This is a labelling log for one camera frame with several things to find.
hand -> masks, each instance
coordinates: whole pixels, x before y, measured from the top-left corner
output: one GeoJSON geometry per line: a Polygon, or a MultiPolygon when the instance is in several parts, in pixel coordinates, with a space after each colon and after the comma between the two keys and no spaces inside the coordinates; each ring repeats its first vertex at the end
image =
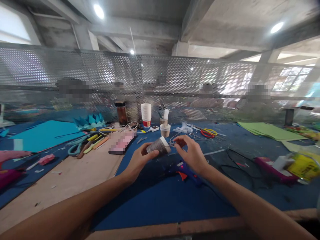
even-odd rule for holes
{"type": "Polygon", "coordinates": [[[137,179],[144,165],[146,165],[149,160],[159,155],[158,150],[152,151],[151,153],[147,152],[147,147],[151,144],[152,143],[144,143],[135,150],[127,168],[123,171],[122,174],[126,175],[131,183],[137,179]]]}
{"type": "Polygon", "coordinates": [[[183,160],[195,171],[195,173],[201,175],[209,164],[204,157],[199,144],[187,135],[178,136],[173,141],[176,142],[174,147],[177,149],[183,160]],[[188,152],[182,150],[182,147],[185,145],[188,146],[188,152]]]}

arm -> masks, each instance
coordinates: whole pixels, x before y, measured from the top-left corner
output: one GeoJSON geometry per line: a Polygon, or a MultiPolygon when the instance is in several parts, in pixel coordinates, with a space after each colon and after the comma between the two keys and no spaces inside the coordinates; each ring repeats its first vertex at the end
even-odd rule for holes
{"type": "Polygon", "coordinates": [[[209,165],[199,144],[193,139],[183,135],[176,137],[174,141],[178,153],[186,163],[215,185],[262,239],[316,239],[278,208],[209,165]],[[188,146],[188,152],[181,149],[185,145],[188,146]]]}
{"type": "Polygon", "coordinates": [[[120,175],[42,210],[4,232],[0,239],[66,239],[137,179],[144,165],[159,154],[158,150],[147,153],[150,144],[145,143],[134,152],[120,175]]]}

glue gun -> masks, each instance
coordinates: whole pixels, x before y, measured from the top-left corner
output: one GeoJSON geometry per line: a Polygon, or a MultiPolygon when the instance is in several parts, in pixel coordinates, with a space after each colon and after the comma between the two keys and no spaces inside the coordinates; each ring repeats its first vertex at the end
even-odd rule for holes
{"type": "Polygon", "coordinates": [[[183,160],[180,160],[180,163],[178,164],[173,164],[166,172],[166,174],[176,173],[180,174],[182,181],[184,181],[187,177],[191,178],[195,182],[197,187],[203,183],[202,180],[189,168],[189,166],[183,160]]]}

perforated metal railing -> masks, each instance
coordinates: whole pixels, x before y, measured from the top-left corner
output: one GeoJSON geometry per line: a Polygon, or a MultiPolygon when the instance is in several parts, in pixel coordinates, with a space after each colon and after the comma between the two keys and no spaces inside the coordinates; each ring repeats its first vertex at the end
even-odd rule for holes
{"type": "Polygon", "coordinates": [[[283,108],[302,105],[316,107],[303,114],[314,121],[319,76],[311,66],[0,44],[0,103],[16,122],[79,108],[113,121],[116,100],[126,102],[130,120],[140,119],[145,102],[154,121],[169,108],[170,122],[277,122],[283,108]]]}

stack of white paper cups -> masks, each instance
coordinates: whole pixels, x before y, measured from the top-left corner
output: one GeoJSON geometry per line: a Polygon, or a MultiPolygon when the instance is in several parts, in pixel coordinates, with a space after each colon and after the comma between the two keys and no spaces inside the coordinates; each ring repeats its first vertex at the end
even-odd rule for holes
{"type": "Polygon", "coordinates": [[[149,128],[151,123],[151,104],[150,103],[141,104],[141,115],[142,115],[143,126],[145,128],[149,128]]]}

